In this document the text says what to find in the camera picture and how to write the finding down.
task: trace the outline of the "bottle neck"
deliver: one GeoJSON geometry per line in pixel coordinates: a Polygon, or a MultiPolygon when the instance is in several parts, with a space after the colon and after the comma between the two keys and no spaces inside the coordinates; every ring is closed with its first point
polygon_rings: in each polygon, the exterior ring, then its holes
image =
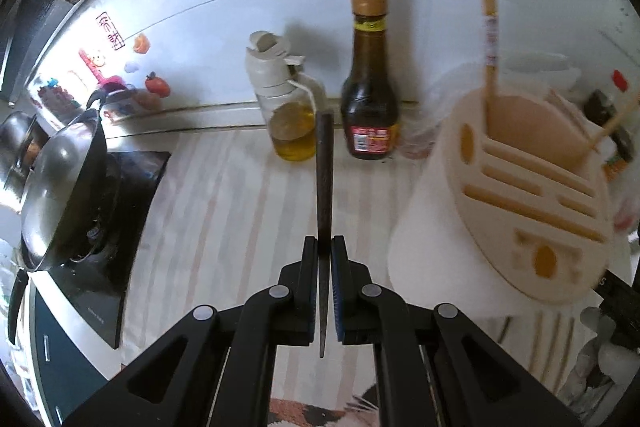
{"type": "Polygon", "coordinates": [[[351,80],[355,82],[386,80],[385,29],[385,16],[354,16],[351,80]]]}

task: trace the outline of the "striped countertop cover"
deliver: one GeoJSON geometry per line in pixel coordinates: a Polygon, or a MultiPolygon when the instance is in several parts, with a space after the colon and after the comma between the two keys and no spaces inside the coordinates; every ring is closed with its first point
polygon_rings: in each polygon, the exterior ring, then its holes
{"type": "MultiPolygon", "coordinates": [[[[350,258],[367,264],[375,282],[391,287],[389,238],[424,160],[396,154],[363,162],[349,156],[341,130],[335,137],[333,232],[344,235],[350,258]]],[[[278,158],[265,130],[180,133],[132,270],[123,363],[193,307],[244,303],[300,259],[305,235],[316,234],[315,168],[313,159],[278,158]]],[[[429,277],[437,274],[425,275],[425,284],[429,277]]],[[[575,317],[555,312],[479,326],[554,392],[590,338],[575,317]]],[[[317,345],[278,348],[274,398],[335,410],[373,384],[370,347],[343,347],[333,331],[330,313],[322,360],[317,345]]]]}

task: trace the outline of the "black frying pan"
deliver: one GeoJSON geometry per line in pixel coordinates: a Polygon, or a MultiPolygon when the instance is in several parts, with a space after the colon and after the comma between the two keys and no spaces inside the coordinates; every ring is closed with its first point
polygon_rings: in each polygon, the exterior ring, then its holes
{"type": "Polygon", "coordinates": [[[45,144],[34,163],[22,196],[22,265],[9,301],[7,333],[15,344],[18,310],[29,282],[28,271],[48,270],[66,263],[73,242],[86,233],[100,200],[107,165],[107,142],[100,109],[107,93],[94,91],[88,108],[45,144]]]}

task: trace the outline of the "barcode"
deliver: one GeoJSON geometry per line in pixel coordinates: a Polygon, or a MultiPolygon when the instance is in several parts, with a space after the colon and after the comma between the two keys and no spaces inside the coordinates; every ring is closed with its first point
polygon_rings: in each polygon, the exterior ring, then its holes
{"type": "Polygon", "coordinates": [[[354,134],[353,135],[354,149],[359,152],[367,152],[367,135],[366,134],[354,134]]]}

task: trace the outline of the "yellow oil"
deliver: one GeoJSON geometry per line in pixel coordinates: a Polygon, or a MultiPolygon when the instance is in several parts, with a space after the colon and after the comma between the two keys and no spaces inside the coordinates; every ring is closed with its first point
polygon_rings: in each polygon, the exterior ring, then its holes
{"type": "Polygon", "coordinates": [[[278,156],[302,162],[316,153],[316,118],[309,105],[289,102],[273,112],[267,126],[278,156]]]}

